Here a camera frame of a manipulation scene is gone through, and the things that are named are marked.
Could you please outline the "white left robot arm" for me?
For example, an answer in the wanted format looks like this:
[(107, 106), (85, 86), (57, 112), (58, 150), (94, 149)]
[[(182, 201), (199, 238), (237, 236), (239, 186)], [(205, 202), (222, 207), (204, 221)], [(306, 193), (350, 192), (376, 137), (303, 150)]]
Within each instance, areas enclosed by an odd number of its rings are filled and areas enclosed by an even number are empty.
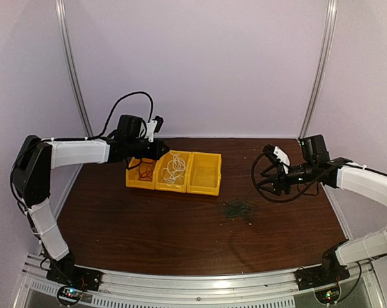
[(129, 158), (159, 160), (169, 148), (155, 134), (163, 125), (155, 116), (122, 115), (108, 136), (41, 139), (29, 135), (15, 160), (10, 183), (35, 236), (54, 261), (69, 254), (50, 206), (51, 171), (65, 166), (127, 162)]

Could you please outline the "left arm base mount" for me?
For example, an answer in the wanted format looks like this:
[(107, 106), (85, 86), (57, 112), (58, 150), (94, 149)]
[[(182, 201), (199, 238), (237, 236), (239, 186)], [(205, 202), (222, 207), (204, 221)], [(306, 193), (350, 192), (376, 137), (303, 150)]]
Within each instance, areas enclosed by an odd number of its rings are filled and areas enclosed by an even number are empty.
[(40, 268), (46, 271), (47, 280), (60, 284), (56, 299), (65, 307), (78, 304), (87, 291), (98, 291), (103, 276), (100, 270), (75, 265), (72, 253), (56, 261), (44, 250)]

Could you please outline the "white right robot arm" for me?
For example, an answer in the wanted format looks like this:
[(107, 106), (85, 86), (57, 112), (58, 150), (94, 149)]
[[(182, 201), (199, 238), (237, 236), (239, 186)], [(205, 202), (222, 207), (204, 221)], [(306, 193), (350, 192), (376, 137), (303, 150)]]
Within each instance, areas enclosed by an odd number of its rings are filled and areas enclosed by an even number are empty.
[[(299, 145), (305, 162), (292, 166), (287, 154), (278, 146), (273, 147), (273, 157), (279, 163), (279, 188), (291, 185), (322, 183), (361, 195), (387, 208), (387, 175), (346, 158), (331, 159), (322, 135), (300, 139)], [(387, 256), (387, 227), (361, 238), (347, 241), (331, 253), (317, 269), (317, 278), (323, 283), (332, 282), (340, 273), (341, 266), (375, 257)]]

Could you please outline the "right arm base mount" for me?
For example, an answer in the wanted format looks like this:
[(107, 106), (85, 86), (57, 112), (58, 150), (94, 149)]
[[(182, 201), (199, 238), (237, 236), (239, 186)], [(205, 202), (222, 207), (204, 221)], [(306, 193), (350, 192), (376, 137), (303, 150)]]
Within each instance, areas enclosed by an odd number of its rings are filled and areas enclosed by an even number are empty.
[(322, 263), (310, 268), (300, 267), (294, 272), (298, 289), (305, 290), (337, 284), (341, 280), (348, 279), (350, 273), (347, 266), (342, 266), (337, 260), (336, 249), (343, 242), (329, 248), (322, 254)]

